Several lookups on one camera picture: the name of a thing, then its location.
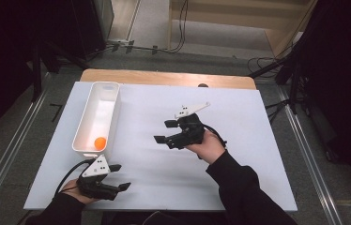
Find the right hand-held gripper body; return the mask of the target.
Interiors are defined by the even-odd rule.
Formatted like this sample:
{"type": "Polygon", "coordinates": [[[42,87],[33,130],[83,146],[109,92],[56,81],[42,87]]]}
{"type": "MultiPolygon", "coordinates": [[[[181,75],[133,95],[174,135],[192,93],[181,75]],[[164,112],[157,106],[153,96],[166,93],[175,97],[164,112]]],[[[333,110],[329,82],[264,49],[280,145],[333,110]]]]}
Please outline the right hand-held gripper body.
{"type": "Polygon", "coordinates": [[[201,143],[203,140],[205,128],[200,121],[197,112],[208,107],[209,102],[186,106],[175,114],[175,119],[181,128],[181,131],[175,135],[168,136],[169,142],[166,144],[170,149],[182,149],[187,145],[201,143]]]}

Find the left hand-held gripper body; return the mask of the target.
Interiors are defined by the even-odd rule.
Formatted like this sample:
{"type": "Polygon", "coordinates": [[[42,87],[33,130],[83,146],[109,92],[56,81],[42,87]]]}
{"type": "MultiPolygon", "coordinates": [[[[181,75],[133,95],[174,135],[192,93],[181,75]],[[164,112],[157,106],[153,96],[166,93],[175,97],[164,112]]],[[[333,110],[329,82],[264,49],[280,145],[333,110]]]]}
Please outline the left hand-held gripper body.
{"type": "Polygon", "coordinates": [[[88,198],[112,201],[117,196],[118,187],[102,183],[110,172],[111,169],[104,155],[93,158],[80,174],[77,187],[88,198]]]}

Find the orange ball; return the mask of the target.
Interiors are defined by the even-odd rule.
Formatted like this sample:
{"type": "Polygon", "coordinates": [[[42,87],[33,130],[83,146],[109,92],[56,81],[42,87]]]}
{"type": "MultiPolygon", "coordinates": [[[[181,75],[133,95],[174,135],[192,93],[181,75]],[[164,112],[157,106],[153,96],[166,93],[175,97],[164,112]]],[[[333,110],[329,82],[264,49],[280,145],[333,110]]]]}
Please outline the orange ball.
{"type": "Polygon", "coordinates": [[[98,137],[94,141],[94,145],[95,145],[95,148],[97,150],[104,149],[106,147],[106,143],[107,143],[107,141],[106,141],[106,139],[104,137],[98,137]]]}

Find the white plastic bin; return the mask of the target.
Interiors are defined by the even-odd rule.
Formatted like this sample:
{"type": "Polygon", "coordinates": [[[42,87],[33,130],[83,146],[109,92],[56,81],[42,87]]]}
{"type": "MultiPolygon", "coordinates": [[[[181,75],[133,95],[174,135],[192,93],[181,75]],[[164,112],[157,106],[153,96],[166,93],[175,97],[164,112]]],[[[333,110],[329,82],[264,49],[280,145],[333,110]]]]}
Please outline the white plastic bin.
{"type": "Polygon", "coordinates": [[[101,154],[110,158],[120,108],[119,83],[93,82],[73,139],[73,150],[84,158],[96,158],[101,154]],[[102,150],[97,150],[94,145],[98,137],[104,137],[107,141],[102,150]]]}

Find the person's left hand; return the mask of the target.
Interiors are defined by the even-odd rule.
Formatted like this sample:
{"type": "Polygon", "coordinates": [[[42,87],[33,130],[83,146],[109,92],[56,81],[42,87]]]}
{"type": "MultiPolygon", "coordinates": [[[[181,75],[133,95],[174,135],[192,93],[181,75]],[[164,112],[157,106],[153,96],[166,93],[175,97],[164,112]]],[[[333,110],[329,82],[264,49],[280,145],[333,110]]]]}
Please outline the person's left hand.
{"type": "Polygon", "coordinates": [[[69,180],[62,187],[61,193],[67,194],[83,204],[90,204],[90,203],[94,203],[94,202],[98,201],[98,199],[89,198],[89,197],[84,196],[77,186],[76,179],[69,180]]]}

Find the person's right hand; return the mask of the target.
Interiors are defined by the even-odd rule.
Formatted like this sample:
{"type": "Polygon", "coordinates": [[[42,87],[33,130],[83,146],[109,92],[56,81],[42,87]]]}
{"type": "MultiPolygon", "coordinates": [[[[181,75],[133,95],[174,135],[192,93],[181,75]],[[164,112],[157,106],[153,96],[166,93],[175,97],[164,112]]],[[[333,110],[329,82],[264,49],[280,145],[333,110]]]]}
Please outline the person's right hand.
{"type": "Polygon", "coordinates": [[[213,164],[224,152],[219,138],[211,131],[206,130],[200,144],[190,144],[187,149],[195,153],[199,158],[208,164],[213,164]]]}

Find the white board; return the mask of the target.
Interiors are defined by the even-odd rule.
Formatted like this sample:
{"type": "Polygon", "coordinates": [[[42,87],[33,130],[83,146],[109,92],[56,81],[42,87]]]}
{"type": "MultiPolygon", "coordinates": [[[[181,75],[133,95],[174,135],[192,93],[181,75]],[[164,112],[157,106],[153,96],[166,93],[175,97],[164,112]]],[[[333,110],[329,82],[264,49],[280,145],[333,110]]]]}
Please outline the white board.
{"type": "Polygon", "coordinates": [[[123,84],[120,96],[109,161],[121,168],[105,181],[129,188],[113,201],[92,204],[92,209],[220,211],[218,186],[206,174],[206,163],[189,150],[169,149],[154,140],[175,134],[164,123],[181,107],[204,103],[201,121],[220,133],[233,158],[256,171],[261,189],[283,210],[297,210],[259,91],[123,84]]]}

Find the person's dark clothed lap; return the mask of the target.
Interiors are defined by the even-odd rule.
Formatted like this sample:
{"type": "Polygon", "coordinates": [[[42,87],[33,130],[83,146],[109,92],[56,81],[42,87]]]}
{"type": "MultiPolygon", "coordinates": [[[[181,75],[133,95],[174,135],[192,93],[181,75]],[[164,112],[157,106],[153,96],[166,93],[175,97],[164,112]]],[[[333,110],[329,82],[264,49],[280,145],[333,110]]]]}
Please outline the person's dark clothed lap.
{"type": "Polygon", "coordinates": [[[223,213],[104,212],[100,225],[228,225],[223,213]]]}

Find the white power strip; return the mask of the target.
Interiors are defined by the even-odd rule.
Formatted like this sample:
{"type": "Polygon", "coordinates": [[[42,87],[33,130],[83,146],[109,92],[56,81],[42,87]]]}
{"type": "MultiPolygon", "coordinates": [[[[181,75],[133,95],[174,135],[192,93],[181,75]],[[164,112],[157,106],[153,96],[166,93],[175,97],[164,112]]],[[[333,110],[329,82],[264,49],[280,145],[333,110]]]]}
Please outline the white power strip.
{"type": "Polygon", "coordinates": [[[106,47],[129,47],[134,45],[134,40],[126,39],[109,39],[106,42],[106,47]]]}

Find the black metal stand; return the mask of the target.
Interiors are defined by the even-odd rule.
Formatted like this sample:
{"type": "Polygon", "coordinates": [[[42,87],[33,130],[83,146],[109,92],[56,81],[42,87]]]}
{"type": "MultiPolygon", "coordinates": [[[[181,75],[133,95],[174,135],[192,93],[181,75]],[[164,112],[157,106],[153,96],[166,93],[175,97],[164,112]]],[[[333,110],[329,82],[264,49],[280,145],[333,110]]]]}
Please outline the black metal stand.
{"type": "Polygon", "coordinates": [[[298,99],[298,86],[301,75],[301,66],[297,59],[297,50],[292,50],[281,59],[273,58],[270,64],[252,71],[249,77],[255,79],[274,69],[278,70],[275,75],[275,83],[277,85],[285,85],[288,81],[291,81],[289,96],[284,102],[290,107],[292,113],[296,114],[296,105],[300,102],[298,99]]]}

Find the wooden shelf unit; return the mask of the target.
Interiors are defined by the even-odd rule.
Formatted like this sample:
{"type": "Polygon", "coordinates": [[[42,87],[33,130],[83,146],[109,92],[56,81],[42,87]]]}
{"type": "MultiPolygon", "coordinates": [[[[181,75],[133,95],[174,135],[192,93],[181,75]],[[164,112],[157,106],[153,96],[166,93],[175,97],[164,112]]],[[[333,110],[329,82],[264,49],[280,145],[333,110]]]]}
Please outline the wooden shelf unit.
{"type": "Polygon", "coordinates": [[[303,32],[318,0],[188,0],[187,20],[263,28],[277,58],[303,32]]]}

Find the black cabinet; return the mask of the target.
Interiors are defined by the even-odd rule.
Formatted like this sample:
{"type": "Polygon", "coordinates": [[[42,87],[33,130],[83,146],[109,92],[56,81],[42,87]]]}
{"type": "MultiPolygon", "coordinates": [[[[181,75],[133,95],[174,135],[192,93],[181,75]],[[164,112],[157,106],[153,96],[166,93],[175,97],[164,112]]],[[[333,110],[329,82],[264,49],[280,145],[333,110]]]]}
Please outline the black cabinet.
{"type": "Polygon", "coordinates": [[[106,48],[112,0],[43,0],[39,11],[42,33],[61,50],[85,59],[106,48]]]}

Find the metal floor rail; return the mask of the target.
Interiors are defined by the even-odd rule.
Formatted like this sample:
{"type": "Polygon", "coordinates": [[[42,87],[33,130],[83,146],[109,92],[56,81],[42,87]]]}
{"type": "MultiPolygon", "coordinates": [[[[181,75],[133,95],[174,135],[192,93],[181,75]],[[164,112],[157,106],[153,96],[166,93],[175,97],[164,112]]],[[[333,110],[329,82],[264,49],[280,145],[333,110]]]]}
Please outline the metal floor rail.
{"type": "Polygon", "coordinates": [[[52,79],[52,73],[45,73],[38,98],[30,102],[21,95],[0,119],[0,186],[41,108],[52,79]]]}
{"type": "Polygon", "coordinates": [[[323,208],[329,225],[343,225],[343,220],[339,214],[336,203],[328,189],[324,176],[314,158],[312,148],[307,141],[306,135],[299,123],[298,116],[293,113],[291,104],[285,107],[288,121],[293,129],[298,142],[298,147],[304,158],[305,165],[313,181],[318,200],[323,208]]]}

